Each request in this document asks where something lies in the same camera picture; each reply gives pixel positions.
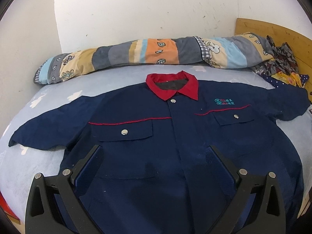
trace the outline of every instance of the crumpled clothing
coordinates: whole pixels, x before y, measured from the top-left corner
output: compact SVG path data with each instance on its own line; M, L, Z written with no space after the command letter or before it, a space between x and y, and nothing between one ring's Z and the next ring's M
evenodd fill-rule
M290 46L287 43L283 43L280 47L277 47L270 36L267 36L266 39L272 47L274 59L262 62L251 69L256 74L260 76L265 75L266 77L279 72L283 72L286 75L290 75L292 72L299 74L298 63Z
M272 84L275 88L281 87L285 84L291 84L303 88L305 83L309 80L309 75L301 75L294 72L290 75L286 75L283 72L279 72L272 76L262 76L262 78Z

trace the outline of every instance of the polka dot fabric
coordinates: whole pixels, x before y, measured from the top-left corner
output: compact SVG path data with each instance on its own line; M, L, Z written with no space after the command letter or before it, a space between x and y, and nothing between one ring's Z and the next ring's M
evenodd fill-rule
M302 87L304 87L305 83L309 80L309 75L299 74L299 77L300 77ZM262 76L262 78L264 80L266 80L268 83L272 84L275 88L283 87L283 85L287 84L287 83L283 83L282 81L277 80L271 76Z

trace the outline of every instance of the red object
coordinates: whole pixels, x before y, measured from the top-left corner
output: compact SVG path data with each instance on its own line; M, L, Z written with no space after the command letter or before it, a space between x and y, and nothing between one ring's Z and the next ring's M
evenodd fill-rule
M135 122L140 122L140 121L146 121L149 119L172 119L171 117L159 117L159 118L146 118L146 119L139 119L139 120L131 120L131 121L125 121L125 122L120 122L120 123L94 123L94 122L88 122L91 125L122 125L122 124L129 124L129 123L135 123Z
M1 192L0 192L0 206L3 208L4 212L13 217L16 220L19 220L18 217L13 213L13 211L10 209L9 205L7 204L7 202L5 201L5 199L3 198Z
M188 82L179 90L162 90L155 84L182 79L188 79ZM188 96L191 99L198 100L198 81L195 76L186 73L185 71L181 71L177 74L149 74L146 78L146 84L151 91L162 100L168 100L177 92Z
M243 107L231 107L231 108L225 108L225 109L219 109L219 110L210 110L206 113L203 113L203 114L196 113L195 115L204 116L204 115L207 115L208 113L211 113L211 112L221 112L221 111L226 111L226 110L241 110L241 109L244 109L248 106L251 106L251 105L245 105Z

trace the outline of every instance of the red piping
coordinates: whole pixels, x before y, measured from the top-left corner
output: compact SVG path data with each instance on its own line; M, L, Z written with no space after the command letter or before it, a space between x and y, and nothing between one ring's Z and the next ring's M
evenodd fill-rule
M140 121L145 121L145 120L150 120L150 119L172 119L171 117L159 117L159 118L147 118L147 119L139 119L139 120L133 120L133 121L125 121L125 122L120 122L120 123L94 123L94 122L88 122L91 125L107 125L107 126L113 126L113 125L122 125L122 124L129 124L129 123L135 123L135 122L140 122Z
M226 108L226 109L219 109L219 110L210 110L204 114L198 114L198 113L195 113L195 115L199 115L199 116L204 116L204 115L207 115L208 113L211 113L211 112L221 112L221 111L226 111L226 110L240 110L240 109L244 109L248 106L251 106L251 105L245 105L243 107L237 107L237 108Z

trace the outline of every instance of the collar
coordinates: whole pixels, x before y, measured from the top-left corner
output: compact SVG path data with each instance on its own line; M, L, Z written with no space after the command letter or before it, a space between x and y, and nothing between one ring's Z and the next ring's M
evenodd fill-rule
M168 81L188 79L186 85L179 90L162 90L155 83L164 83ZM191 99L198 100L198 81L195 76L181 71L177 74L149 74L146 78L146 84L159 98L168 100L173 97L177 92L190 97Z

